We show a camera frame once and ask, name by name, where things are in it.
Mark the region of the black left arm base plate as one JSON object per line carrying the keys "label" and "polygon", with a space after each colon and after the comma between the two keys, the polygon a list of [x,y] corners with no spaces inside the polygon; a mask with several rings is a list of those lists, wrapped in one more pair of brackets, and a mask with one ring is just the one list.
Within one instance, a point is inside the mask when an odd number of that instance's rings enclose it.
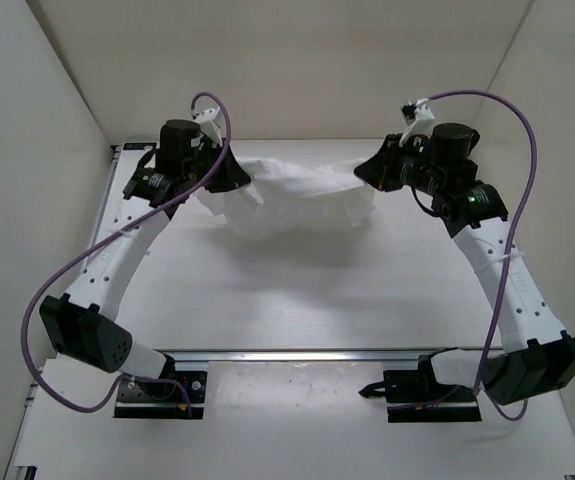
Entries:
{"label": "black left arm base plate", "polygon": [[169,384],[142,383],[124,379],[119,384],[114,417],[119,419],[202,420],[207,392],[208,371],[177,370],[176,381],[188,396]]}

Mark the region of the white pleated skirt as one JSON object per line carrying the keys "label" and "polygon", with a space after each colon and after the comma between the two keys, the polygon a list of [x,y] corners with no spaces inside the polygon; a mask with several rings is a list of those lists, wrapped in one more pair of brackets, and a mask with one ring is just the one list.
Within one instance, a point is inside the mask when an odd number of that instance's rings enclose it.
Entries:
{"label": "white pleated skirt", "polygon": [[305,166],[244,157],[251,182],[224,193],[201,189],[198,201],[235,234],[260,239],[295,231],[336,232],[363,225],[375,210],[375,189],[354,175],[359,159]]}

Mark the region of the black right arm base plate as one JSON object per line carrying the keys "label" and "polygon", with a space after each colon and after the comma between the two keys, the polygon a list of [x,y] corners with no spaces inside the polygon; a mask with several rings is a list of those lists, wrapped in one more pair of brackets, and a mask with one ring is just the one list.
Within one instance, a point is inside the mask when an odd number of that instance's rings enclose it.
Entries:
{"label": "black right arm base plate", "polygon": [[458,385],[439,384],[432,373],[385,370],[383,379],[363,387],[365,399],[384,398],[390,424],[476,423],[482,420],[473,392]]}

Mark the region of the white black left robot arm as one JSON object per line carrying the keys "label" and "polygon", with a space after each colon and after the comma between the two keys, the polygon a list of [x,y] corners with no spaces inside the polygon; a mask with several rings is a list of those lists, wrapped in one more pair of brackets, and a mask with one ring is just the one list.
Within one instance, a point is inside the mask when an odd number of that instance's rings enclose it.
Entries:
{"label": "white black left robot arm", "polygon": [[146,347],[117,324],[127,287],[177,207],[172,199],[192,187],[223,193],[246,186],[249,176],[224,147],[218,113],[168,120],[158,144],[139,148],[113,222],[115,240],[91,256],[82,274],[60,297],[47,296],[39,315],[54,349],[108,373],[141,377],[155,398],[175,389],[170,359]]}

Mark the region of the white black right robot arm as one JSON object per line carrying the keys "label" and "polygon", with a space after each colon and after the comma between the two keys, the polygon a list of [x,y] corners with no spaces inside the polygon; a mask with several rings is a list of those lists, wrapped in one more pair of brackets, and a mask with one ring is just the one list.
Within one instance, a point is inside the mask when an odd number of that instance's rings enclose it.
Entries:
{"label": "white black right robot arm", "polygon": [[415,376],[416,391],[438,400],[451,386],[483,389],[508,405],[566,387],[575,377],[575,336],[552,313],[513,240],[514,216],[492,185],[478,179],[470,154],[479,133],[442,123],[431,135],[390,134],[355,175],[381,192],[404,187],[431,198],[493,309],[498,355],[450,349],[432,354]]}

